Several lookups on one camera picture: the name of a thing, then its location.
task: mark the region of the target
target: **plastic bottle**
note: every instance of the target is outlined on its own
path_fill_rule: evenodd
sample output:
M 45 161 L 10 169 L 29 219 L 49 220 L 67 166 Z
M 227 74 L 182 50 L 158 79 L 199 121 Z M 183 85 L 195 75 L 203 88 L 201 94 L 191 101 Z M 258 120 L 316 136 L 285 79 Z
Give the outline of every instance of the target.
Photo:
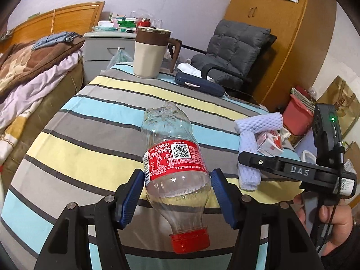
M 147 109 L 141 127 L 147 150 L 143 157 L 146 196 L 169 222 L 175 253 L 210 245 L 202 214 L 211 179 L 192 133 L 190 120 L 174 103 Z

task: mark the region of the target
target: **nightstand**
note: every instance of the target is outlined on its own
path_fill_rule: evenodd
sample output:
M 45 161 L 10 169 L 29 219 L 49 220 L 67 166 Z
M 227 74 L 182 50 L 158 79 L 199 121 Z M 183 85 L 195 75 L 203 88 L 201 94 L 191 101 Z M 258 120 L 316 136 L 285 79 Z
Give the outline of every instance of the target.
M 100 75 L 100 71 L 106 69 L 118 48 L 123 48 L 134 58 L 136 33 L 93 31 L 85 33 L 84 38 L 84 85 L 89 84 Z

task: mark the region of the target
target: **mug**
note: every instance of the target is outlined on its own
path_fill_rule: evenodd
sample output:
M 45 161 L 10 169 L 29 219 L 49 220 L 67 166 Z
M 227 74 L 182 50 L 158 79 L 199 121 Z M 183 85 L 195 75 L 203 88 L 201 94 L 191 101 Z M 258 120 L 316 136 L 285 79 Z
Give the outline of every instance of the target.
M 137 28 L 134 54 L 134 74 L 141 78 L 155 78 L 160 71 L 167 45 L 175 45 L 170 71 L 174 72 L 181 49 L 181 41 L 170 38 L 171 31 L 151 27 Z

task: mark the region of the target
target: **gray chair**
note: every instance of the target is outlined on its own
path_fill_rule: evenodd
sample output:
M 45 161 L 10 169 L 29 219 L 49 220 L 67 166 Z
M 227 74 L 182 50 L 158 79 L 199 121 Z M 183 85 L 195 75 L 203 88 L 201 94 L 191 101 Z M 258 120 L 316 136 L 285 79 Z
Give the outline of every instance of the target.
M 224 87 L 241 90 L 244 81 L 251 82 L 247 75 L 256 59 L 276 39 L 270 29 L 223 19 L 210 39 L 207 51 L 182 47 L 201 53 L 192 58 L 191 64 L 201 71 L 202 78 L 209 76 Z

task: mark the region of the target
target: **striped bedsheet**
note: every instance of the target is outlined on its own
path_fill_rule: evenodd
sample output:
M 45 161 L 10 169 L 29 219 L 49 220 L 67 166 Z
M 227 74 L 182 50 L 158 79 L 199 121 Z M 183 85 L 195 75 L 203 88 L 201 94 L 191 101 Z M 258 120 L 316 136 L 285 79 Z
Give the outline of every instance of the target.
M 220 167 L 228 181 L 238 185 L 234 120 L 262 111 L 178 86 L 167 74 L 159 78 L 140 79 L 132 75 L 131 66 L 116 66 L 68 101 L 37 137 L 11 183 L 0 223 L 0 240 L 19 269 L 34 268 L 66 204 L 96 203 L 126 183 L 134 169 L 143 168 L 140 127 L 146 108 L 175 102 L 192 122 L 207 168 Z M 283 156 L 298 159 L 290 149 Z M 259 202 L 287 201 L 300 192 L 297 182 L 269 177 L 250 193 Z M 226 269 L 237 231 L 225 223 L 213 193 L 203 223 L 210 247 L 176 255 L 170 225 L 150 206 L 143 190 L 132 222 L 119 231 L 130 268 Z M 258 269 L 265 265 L 267 236 L 264 226 Z M 94 226 L 89 227 L 89 244 L 93 270 L 100 270 Z

